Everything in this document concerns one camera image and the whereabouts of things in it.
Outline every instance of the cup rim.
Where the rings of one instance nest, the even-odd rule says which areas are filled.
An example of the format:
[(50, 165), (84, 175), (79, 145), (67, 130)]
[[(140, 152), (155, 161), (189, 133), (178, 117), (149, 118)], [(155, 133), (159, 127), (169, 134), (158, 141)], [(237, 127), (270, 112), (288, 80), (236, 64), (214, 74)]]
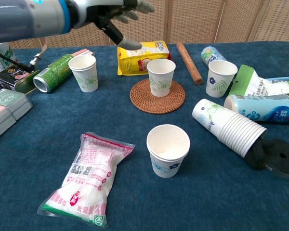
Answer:
[(231, 134), (233, 134), (235, 132), (235, 130), (232, 129), (231, 133), (228, 134), (227, 139), (225, 141), (225, 143), (227, 143), (226, 145), (228, 147), (234, 147), (234, 146), (236, 147), (236, 144), (242, 140), (241, 139), (242, 136), (249, 135), (251, 133), (251, 131), (255, 131), (257, 129), (257, 126), (254, 123), (251, 123), (251, 122), (252, 122), (251, 120), (250, 121), (245, 121), (245, 126), (248, 126), (249, 130), (247, 132), (242, 132), (242, 129), (241, 129), (239, 132), (234, 134), (234, 139), (233, 140), (231, 140), (230, 139), (231, 136), (229, 136), (229, 135), (231, 135)]
[[(214, 70), (212, 70), (212, 68), (211, 68), (210, 66), (211, 66), (213, 63), (215, 63), (215, 62), (228, 63), (229, 65), (235, 67), (235, 70), (236, 70), (236, 71), (233, 72), (232, 74), (228, 74), (228, 75), (225, 75), (225, 74), (219, 73), (219, 72), (217, 72), (217, 71), (214, 71)], [(211, 72), (213, 72), (213, 73), (215, 73), (215, 74), (218, 74), (218, 75), (220, 75), (220, 76), (232, 76), (232, 75), (235, 75), (235, 74), (237, 73), (237, 71), (238, 71), (238, 68), (237, 68), (237, 66), (236, 66), (234, 63), (232, 63), (232, 62), (230, 62), (230, 61), (226, 61), (226, 60), (213, 60), (213, 61), (209, 62), (208, 68), (209, 68), (209, 70), (210, 70)]]
[(254, 123), (251, 123), (251, 121), (248, 121), (248, 120), (242, 121), (241, 123), (240, 121), (238, 121), (238, 123), (239, 124), (235, 126), (235, 129), (232, 129), (230, 131), (232, 133), (229, 134), (230, 136), (228, 138), (231, 138), (231, 135), (233, 134), (232, 136), (233, 139), (229, 140), (229, 146), (233, 146), (235, 143), (241, 140), (242, 136), (244, 136), (245, 134), (248, 134), (254, 127), (255, 128), (257, 127), (255, 126)]
[(234, 124), (234, 123), (237, 123), (239, 121), (239, 119), (242, 119), (242, 117), (240, 116), (241, 114), (238, 113), (238, 114), (235, 114), (233, 117), (231, 117), (227, 123), (225, 123), (225, 125), (223, 126), (222, 130), (221, 130), (221, 133), (220, 133), (220, 136), (218, 139), (220, 139), (222, 141), (222, 139), (225, 138), (225, 135), (226, 135), (226, 132), (229, 131), (229, 129), (231, 128), (231, 126)]
[[(187, 137), (187, 144), (188, 144), (188, 145), (187, 145), (187, 149), (184, 151), (185, 154), (184, 154), (183, 156), (181, 156), (181, 157), (179, 157), (179, 158), (176, 158), (176, 159), (164, 159), (164, 158), (162, 158), (162, 157), (160, 157), (160, 156), (157, 156), (157, 155), (152, 151), (152, 149), (150, 148), (149, 143), (148, 143), (148, 138), (149, 138), (150, 134), (152, 133), (152, 131), (153, 131), (154, 129), (159, 128), (159, 127), (165, 127), (165, 126), (170, 126), (170, 127), (178, 128), (178, 129), (181, 130), (181, 131), (184, 133), (184, 135)], [(189, 139), (188, 134), (187, 134), (182, 128), (180, 128), (180, 127), (178, 127), (178, 126), (176, 126), (176, 125), (173, 125), (173, 124), (161, 124), (161, 125), (155, 126), (154, 128), (152, 128), (152, 129), (149, 131), (149, 133), (148, 133), (148, 135), (147, 135), (147, 137), (146, 137), (146, 145), (147, 145), (148, 151), (149, 151), (156, 159), (161, 160), (161, 161), (164, 161), (164, 162), (175, 162), (175, 161), (177, 161), (177, 160), (181, 160), (181, 159), (183, 159), (183, 158), (186, 157), (186, 155), (187, 155), (188, 152), (189, 152), (191, 142), (190, 142), (190, 139)]]
[(247, 141), (250, 141), (250, 139), (251, 139), (252, 137), (254, 137), (255, 134), (257, 134), (257, 132), (258, 132), (259, 129), (261, 128), (261, 127), (259, 127), (258, 125), (259, 125), (259, 124), (256, 124), (254, 127), (251, 127), (251, 128), (249, 129), (249, 131), (245, 134), (245, 137), (246, 137), (247, 139), (244, 139), (244, 142), (242, 141), (242, 139), (240, 139), (240, 137), (242, 137), (242, 134), (238, 137), (237, 142), (236, 142), (237, 145), (235, 145), (234, 150), (235, 150), (235, 152), (236, 152), (237, 154), (239, 154), (240, 156), (242, 156), (242, 155), (241, 155), (241, 151), (242, 151), (242, 148), (245, 146), (246, 142), (247, 142)]
[[(77, 59), (91, 59), (90, 62), (91, 64), (87, 67), (82, 67), (82, 68), (77, 68), (77, 67), (73, 67), (73, 61), (77, 60)], [(70, 61), (68, 61), (68, 66), (72, 71), (86, 71), (89, 70), (90, 68), (94, 67), (96, 65), (96, 58), (93, 55), (90, 54), (83, 54), (83, 55), (77, 55), (73, 58), (70, 59)]]
[[(157, 72), (154, 72), (154, 71), (149, 70), (150, 63), (153, 64), (153, 63), (156, 63), (156, 62), (160, 62), (160, 60), (170, 62), (170, 63), (172, 63), (172, 64), (174, 65), (174, 67), (173, 67), (170, 71), (167, 71), (167, 72), (165, 72), (165, 73), (157, 73)], [(175, 64), (174, 61), (172, 61), (172, 60), (170, 60), (170, 59), (153, 59), (153, 60), (151, 60), (150, 62), (148, 62), (148, 64), (146, 65), (146, 68), (147, 68), (148, 72), (150, 72), (150, 73), (152, 73), (152, 74), (155, 74), (155, 75), (164, 75), (164, 74), (168, 74), (168, 73), (174, 71), (175, 68), (176, 68), (176, 64)]]

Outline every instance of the yellow snack bag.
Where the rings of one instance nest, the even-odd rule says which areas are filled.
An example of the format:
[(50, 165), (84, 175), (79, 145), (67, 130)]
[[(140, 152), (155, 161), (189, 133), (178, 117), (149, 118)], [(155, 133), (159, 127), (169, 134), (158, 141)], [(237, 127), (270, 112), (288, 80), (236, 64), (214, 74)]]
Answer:
[(153, 59), (171, 59), (164, 41), (141, 42), (142, 48), (128, 51), (118, 47), (118, 75), (138, 76), (148, 74), (146, 65)]

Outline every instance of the tissue box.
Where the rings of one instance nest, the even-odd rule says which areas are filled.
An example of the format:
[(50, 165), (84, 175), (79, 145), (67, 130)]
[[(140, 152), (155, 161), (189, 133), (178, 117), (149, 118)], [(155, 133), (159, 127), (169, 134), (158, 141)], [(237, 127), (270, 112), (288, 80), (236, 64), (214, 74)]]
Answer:
[(0, 105), (7, 107), (16, 120), (33, 107), (25, 94), (8, 89), (0, 90)]
[(15, 118), (7, 107), (0, 105), (0, 135), (16, 123)]

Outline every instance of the round woven coaster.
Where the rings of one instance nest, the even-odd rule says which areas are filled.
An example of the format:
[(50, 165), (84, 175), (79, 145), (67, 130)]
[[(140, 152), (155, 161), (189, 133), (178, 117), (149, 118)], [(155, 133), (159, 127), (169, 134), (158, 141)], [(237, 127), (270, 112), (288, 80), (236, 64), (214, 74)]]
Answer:
[(183, 87), (172, 81), (170, 92), (165, 97), (156, 97), (151, 94), (149, 79), (136, 83), (130, 91), (131, 102), (138, 109), (152, 113), (165, 114), (177, 110), (185, 101)]

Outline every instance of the table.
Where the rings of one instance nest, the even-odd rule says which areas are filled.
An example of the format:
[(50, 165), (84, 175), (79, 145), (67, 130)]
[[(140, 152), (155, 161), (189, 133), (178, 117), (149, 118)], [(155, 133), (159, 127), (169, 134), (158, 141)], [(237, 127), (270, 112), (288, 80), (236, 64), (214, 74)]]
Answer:
[[(263, 78), (289, 76), (289, 42), (186, 44), (205, 81), (208, 69), (200, 52), (208, 45)], [(71, 76), (50, 94), (29, 94), (34, 107), (0, 137), (0, 230), (95, 230), (80, 221), (37, 215), (39, 205), (60, 187), (86, 131), (136, 144), (119, 164), (108, 196), (109, 230), (289, 230), (289, 180), (251, 169), (192, 118), (200, 99), (223, 105), (226, 96), (211, 98), (205, 84), (194, 85), (175, 45), (169, 48), (177, 65), (174, 80), (186, 91), (183, 106), (169, 114), (133, 106), (130, 89), (147, 76), (119, 77), (116, 47), (90, 48), (97, 59), (96, 92), (82, 93)], [(79, 49), (49, 49), (40, 69)], [(36, 52), (15, 50), (26, 64)], [(155, 175), (145, 142), (150, 129), (166, 123), (183, 128), (191, 140), (189, 154), (170, 179)], [(289, 142), (289, 123), (263, 126), (266, 138)]]

